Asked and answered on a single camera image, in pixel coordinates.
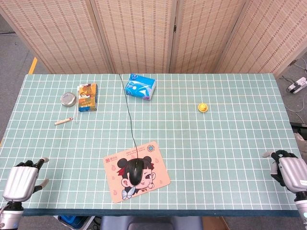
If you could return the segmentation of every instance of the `computer mouse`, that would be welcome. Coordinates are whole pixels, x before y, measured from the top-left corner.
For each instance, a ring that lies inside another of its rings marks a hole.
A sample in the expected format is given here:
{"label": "computer mouse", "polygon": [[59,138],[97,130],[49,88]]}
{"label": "computer mouse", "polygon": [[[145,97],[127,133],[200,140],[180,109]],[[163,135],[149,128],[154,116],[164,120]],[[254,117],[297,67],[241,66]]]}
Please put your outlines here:
{"label": "computer mouse", "polygon": [[139,158],[130,161],[129,180],[134,186],[138,185],[143,176],[144,161]]}

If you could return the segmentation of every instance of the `pink mouse pad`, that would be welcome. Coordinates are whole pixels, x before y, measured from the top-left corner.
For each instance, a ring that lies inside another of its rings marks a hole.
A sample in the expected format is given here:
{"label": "pink mouse pad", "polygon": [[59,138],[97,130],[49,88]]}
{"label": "pink mouse pad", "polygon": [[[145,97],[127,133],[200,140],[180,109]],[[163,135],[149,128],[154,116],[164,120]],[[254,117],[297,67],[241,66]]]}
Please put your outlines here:
{"label": "pink mouse pad", "polygon": [[141,182],[136,186],[129,181],[129,161],[137,157],[135,148],[106,156],[103,159],[114,203],[148,193],[171,182],[155,141],[138,146],[138,153],[144,167]]}

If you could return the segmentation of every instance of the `blue tissue package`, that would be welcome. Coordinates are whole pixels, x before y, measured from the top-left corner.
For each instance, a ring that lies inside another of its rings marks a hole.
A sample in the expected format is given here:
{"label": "blue tissue package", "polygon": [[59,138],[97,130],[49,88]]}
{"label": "blue tissue package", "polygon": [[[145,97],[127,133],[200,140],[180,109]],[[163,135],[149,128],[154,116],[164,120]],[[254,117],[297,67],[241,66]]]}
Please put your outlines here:
{"label": "blue tissue package", "polygon": [[129,81],[125,90],[127,95],[141,97],[150,101],[155,89],[155,85],[155,79],[146,78],[132,73],[130,74]]}

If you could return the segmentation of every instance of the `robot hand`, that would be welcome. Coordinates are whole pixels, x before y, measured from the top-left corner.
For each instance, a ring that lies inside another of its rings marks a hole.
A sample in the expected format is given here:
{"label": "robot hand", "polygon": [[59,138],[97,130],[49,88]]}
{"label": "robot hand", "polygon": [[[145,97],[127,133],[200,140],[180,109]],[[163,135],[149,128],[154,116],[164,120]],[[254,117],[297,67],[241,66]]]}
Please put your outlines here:
{"label": "robot hand", "polygon": [[275,161],[271,167],[271,176],[296,195],[297,210],[307,230],[307,165],[303,159],[284,150],[268,151],[263,157],[271,156]]}
{"label": "robot hand", "polygon": [[0,210],[0,230],[18,229],[24,212],[22,202],[27,201],[33,193],[42,190],[49,182],[49,179],[45,179],[40,185],[35,186],[40,168],[48,161],[48,158],[41,158],[36,164],[27,161],[12,167],[3,191],[3,198],[8,203]]}

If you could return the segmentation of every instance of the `metal tin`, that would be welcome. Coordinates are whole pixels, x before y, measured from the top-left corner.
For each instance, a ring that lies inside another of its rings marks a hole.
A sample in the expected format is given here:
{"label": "metal tin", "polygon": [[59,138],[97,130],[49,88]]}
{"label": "metal tin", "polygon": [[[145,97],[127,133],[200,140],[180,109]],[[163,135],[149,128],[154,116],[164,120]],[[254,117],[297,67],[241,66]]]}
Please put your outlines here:
{"label": "metal tin", "polygon": [[76,104],[76,96],[71,92],[66,92],[61,96],[61,103],[65,107],[71,107]]}

